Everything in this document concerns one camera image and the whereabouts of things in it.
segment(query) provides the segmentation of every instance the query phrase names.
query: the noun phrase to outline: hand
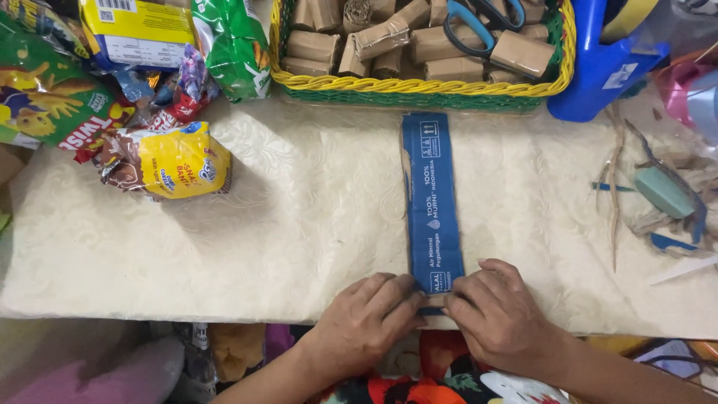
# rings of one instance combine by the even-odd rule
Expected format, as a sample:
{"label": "hand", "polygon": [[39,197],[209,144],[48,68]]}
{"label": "hand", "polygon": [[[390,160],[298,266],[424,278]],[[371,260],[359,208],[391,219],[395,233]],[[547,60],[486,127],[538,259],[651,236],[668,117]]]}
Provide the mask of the hand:
{"label": "hand", "polygon": [[551,382],[565,369],[573,337],[549,323],[513,265],[479,261],[482,268],[454,280],[444,313],[456,321],[477,361]]}
{"label": "hand", "polygon": [[344,289],[297,345],[328,384],[359,376],[399,339],[426,325],[416,312],[426,296],[414,277],[376,273]]}

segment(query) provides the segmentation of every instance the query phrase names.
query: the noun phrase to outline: twist snack bag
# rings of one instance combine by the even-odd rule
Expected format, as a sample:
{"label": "twist snack bag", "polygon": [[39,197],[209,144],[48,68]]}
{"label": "twist snack bag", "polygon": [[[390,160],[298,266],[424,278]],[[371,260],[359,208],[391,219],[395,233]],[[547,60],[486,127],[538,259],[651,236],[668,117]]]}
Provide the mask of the twist snack bag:
{"label": "twist snack bag", "polygon": [[[64,150],[91,150],[134,112],[40,36],[0,11],[0,125]],[[85,162],[78,153],[78,162]]]}
{"label": "twist snack bag", "polygon": [[164,131],[114,129],[102,137],[93,161],[103,184],[156,201],[229,192],[232,156],[210,136],[207,122]]}
{"label": "twist snack bag", "polygon": [[207,69],[230,101],[269,96],[269,47],[251,0],[194,0],[192,22]]}

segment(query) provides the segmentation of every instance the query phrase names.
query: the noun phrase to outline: green sponge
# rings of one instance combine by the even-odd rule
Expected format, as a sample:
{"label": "green sponge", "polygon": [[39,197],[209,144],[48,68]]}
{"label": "green sponge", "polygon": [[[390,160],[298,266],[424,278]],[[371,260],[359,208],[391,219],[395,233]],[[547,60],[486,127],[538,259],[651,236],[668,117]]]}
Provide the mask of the green sponge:
{"label": "green sponge", "polygon": [[691,199],[656,167],[636,171],[633,182],[641,195],[670,217],[682,219],[695,210]]}

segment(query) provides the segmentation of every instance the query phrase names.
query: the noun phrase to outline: green snack bag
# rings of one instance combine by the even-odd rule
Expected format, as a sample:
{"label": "green snack bag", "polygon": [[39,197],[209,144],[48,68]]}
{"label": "green snack bag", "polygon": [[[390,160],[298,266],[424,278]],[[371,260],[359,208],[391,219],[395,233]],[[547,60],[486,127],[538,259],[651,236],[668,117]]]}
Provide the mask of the green snack bag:
{"label": "green snack bag", "polygon": [[0,125],[90,158],[104,129],[121,127],[123,108],[94,77],[0,11]]}
{"label": "green snack bag", "polygon": [[192,22],[207,69],[230,101],[269,96],[269,46],[252,0],[195,0]]}

